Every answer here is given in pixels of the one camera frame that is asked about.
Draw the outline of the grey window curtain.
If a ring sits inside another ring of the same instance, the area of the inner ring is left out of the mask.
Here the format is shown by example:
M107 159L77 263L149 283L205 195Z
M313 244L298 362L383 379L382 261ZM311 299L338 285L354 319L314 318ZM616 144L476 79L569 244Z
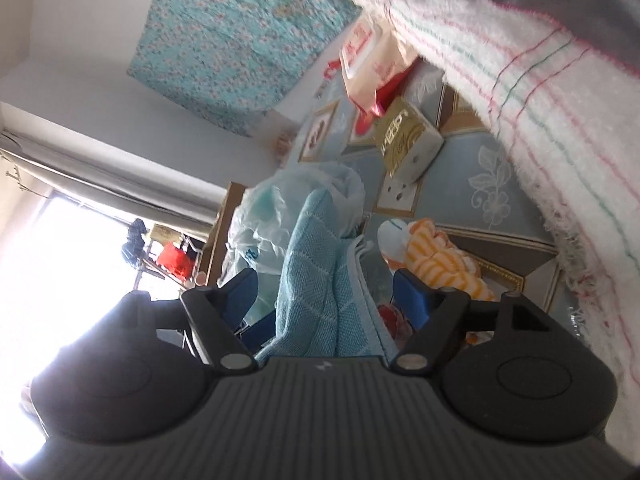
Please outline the grey window curtain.
M1 154L38 180L83 202L109 206L201 238L217 221L215 203L114 174L6 130L1 133Z

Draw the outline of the floral teal wall cloth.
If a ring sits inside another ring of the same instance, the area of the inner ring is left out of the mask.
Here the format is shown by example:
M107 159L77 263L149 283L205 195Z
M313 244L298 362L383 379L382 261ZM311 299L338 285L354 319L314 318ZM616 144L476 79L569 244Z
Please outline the floral teal wall cloth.
M127 73L248 136L357 15L352 0L152 0Z

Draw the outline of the translucent FamilyMart plastic bag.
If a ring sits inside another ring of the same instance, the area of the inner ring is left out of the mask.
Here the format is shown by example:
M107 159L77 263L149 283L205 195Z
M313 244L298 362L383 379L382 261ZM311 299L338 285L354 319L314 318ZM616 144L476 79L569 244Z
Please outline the translucent FamilyMart plastic bag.
M222 272L226 284L246 268L258 274L258 293L245 315L257 321L274 309L288 244L308 195L326 191L337 209L338 232L352 234L363 217L366 191L355 170L338 162L312 162L279 170L245 191L228 229Z

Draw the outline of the brown cardboard box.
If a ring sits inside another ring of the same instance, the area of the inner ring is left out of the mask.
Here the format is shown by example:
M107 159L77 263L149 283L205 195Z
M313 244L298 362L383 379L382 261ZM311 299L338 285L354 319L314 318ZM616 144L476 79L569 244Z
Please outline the brown cardboard box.
M203 255L198 266L198 282L201 285L213 286L222 273L222 265L227 255L228 232L231 221L239 204L242 203L246 186L231 182L222 201L216 222L210 230L203 248Z

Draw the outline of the baby wipes pack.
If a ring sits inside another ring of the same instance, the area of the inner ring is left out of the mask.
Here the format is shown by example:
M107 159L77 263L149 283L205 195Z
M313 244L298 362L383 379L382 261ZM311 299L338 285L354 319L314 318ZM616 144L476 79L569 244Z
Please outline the baby wipes pack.
M386 18L362 12L340 49L349 99L363 112L382 117L418 57Z

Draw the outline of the teal waffle towel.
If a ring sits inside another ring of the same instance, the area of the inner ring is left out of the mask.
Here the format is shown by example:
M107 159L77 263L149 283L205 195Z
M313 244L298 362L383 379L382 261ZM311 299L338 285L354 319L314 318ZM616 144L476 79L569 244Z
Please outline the teal waffle towel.
M364 278L372 244L341 237L330 193L306 199L288 244L276 302L276 334L257 353L271 358L358 358L390 362L398 348Z

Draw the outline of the strawberry print tissue pack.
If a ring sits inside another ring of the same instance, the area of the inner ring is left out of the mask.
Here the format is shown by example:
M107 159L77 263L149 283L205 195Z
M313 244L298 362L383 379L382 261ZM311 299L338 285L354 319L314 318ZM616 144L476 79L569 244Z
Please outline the strawberry print tissue pack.
M404 348L414 333L414 329L405 315L394 304L379 304L378 315L382 318L386 330L390 333L397 349Z

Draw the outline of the orange white striped towel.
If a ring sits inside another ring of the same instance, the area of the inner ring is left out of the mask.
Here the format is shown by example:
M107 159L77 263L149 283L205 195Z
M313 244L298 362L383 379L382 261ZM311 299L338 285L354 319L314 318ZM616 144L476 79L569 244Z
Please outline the orange white striped towel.
M476 260L457 248L429 218L409 224L404 263L413 275L432 289L452 287L475 300L496 300L496 295L483 280Z

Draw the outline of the wheelchair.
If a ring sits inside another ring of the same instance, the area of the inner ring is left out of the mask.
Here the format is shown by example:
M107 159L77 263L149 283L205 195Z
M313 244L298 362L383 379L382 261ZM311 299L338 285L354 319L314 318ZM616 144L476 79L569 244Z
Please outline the wheelchair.
M140 218L125 226L127 238L120 252L136 271L134 290L139 290L143 281L148 284L152 280L174 284L180 292L204 283L200 271L202 240L164 224L154 223L148 228Z

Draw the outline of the white woven blanket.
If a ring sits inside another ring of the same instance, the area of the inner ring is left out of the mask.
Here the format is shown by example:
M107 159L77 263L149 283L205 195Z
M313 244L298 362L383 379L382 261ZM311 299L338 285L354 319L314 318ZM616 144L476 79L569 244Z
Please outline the white woven blanket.
M606 428L639 455L639 79L560 25L491 0L354 0L474 108L540 208L591 348L620 397Z

